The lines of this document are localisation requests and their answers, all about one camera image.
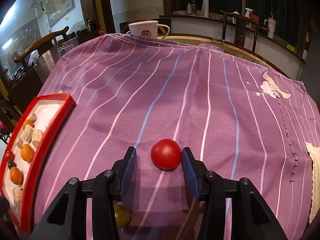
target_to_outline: red tomato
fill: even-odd
[[[151,149],[151,160],[162,170],[174,170],[181,162],[179,145],[171,139],[158,141]]]

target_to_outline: red tray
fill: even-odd
[[[75,101],[68,93],[48,94],[35,97],[19,119],[7,148],[5,149],[5,154],[0,164],[0,193],[8,199],[10,203],[9,215],[19,230],[23,232],[31,233],[33,229],[33,206],[39,175],[44,167],[43,164],[51,144],[74,105]],[[39,127],[41,127],[41,125],[43,126],[45,122],[48,124],[43,126],[43,128],[41,127],[44,134],[37,149],[35,150],[32,161],[27,163],[22,160],[20,156],[20,149],[16,146],[15,141],[23,131],[23,122],[30,114],[36,111],[39,112],[39,116],[35,121],[35,129],[40,129]],[[10,180],[9,168],[7,167],[7,162],[14,159],[17,167],[24,174],[24,181],[22,185],[23,194],[20,206],[16,205],[13,201],[11,188],[14,187],[14,184]]]

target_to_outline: tablecloth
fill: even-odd
[[[203,207],[186,193],[182,167],[161,171],[150,158],[152,146],[170,138],[222,177],[248,177],[288,239],[302,235],[312,191],[305,142],[320,146],[320,126],[301,82],[220,51],[108,34],[65,54],[40,94],[61,90],[76,107],[48,156],[35,224],[69,178],[94,178],[134,146],[136,168],[122,203],[132,221],[120,238],[195,239]]]

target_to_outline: silver bolt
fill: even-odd
[[[71,178],[71,179],[69,179],[69,184],[71,184],[71,185],[74,185],[74,184],[76,184],[78,182],[78,179],[77,178]]]
[[[113,174],[113,171],[112,170],[106,170],[103,175],[106,176],[106,177],[110,177],[111,175]]]
[[[206,171],[205,174],[210,178],[212,178],[214,176],[214,172],[213,171]]]
[[[242,182],[243,184],[245,184],[245,185],[250,184],[250,180],[249,180],[248,178],[242,178],[242,179],[241,179],[241,182]]]

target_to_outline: framed painting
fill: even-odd
[[[74,0],[49,0],[47,3],[47,16],[50,28],[74,7]]]

